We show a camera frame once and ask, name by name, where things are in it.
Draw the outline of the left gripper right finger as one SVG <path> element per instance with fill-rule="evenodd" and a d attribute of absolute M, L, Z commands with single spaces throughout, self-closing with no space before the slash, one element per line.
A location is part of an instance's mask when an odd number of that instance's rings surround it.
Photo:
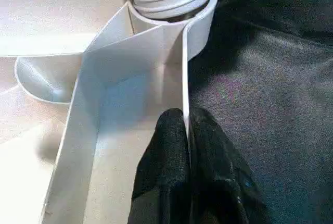
<path fill-rule="evenodd" d="M 213 115 L 190 112 L 197 223 L 265 223 L 265 202 L 252 172 Z"/>

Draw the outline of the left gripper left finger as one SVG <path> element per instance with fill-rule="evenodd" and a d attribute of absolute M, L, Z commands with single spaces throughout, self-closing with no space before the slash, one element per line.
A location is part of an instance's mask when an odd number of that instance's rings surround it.
<path fill-rule="evenodd" d="M 188 223 L 190 162 L 183 113 L 166 110 L 136 169 L 132 223 Z"/>

